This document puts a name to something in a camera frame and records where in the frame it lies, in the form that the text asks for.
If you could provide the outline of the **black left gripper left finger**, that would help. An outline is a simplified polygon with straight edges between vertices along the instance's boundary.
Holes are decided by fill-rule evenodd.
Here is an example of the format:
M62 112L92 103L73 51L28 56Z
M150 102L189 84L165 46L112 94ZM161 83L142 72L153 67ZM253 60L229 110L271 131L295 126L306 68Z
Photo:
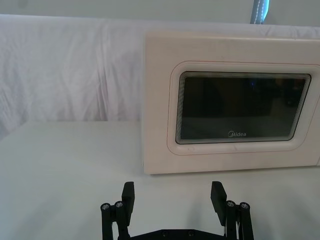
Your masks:
M118 239L130 240L128 232L135 202L134 182L126 182L123 186L121 200L114 205L103 203L101 210L101 230L103 240L113 240L113 223L117 224Z

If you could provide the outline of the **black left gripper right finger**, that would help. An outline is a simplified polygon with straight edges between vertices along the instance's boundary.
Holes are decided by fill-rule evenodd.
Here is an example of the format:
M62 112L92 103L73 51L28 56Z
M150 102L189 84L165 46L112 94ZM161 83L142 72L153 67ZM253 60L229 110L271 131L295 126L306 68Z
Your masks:
M224 227L224 240L253 240L251 207L246 202L236 204L227 199L223 184L213 181L210 199L221 226Z

